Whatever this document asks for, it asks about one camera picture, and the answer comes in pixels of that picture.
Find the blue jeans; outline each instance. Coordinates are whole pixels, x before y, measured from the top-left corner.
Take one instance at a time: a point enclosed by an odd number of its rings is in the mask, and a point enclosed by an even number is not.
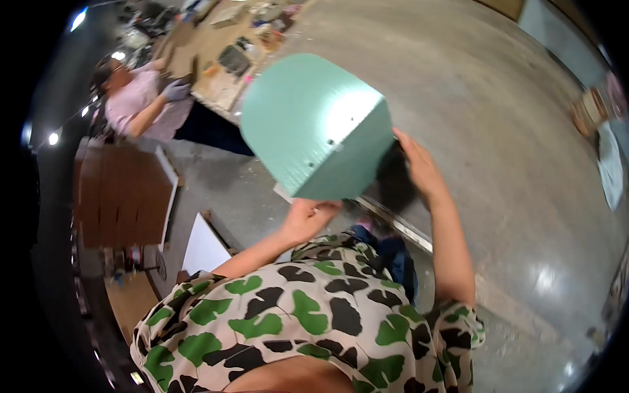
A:
[[[411,255],[406,249],[406,244],[402,238],[397,236],[386,237],[378,240],[370,231],[362,225],[352,225],[350,232],[353,237],[370,245],[381,257],[379,266],[372,266],[376,271],[381,272],[387,268],[391,273],[393,282],[402,284],[404,293],[408,301],[414,306],[417,295],[417,274]]]

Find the teal box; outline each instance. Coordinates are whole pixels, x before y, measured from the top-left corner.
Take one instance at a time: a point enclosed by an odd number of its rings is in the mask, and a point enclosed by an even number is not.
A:
[[[269,67],[244,99],[242,135],[291,197],[355,199],[395,138],[382,94],[310,53]]]

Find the blue latex glove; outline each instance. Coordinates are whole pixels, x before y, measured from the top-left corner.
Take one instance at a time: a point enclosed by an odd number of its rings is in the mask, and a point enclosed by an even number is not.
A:
[[[181,79],[175,80],[164,88],[162,92],[168,102],[179,101],[190,95],[190,84],[183,85]]]

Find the leaf print shirt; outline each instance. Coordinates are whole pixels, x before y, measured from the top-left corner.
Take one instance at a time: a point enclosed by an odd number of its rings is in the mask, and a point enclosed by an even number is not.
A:
[[[369,267],[375,257],[342,233],[239,279],[193,278],[138,323],[131,357],[156,392],[223,390],[304,355],[334,364],[357,392],[471,391],[471,349],[484,341],[474,310],[447,302],[420,315]]]

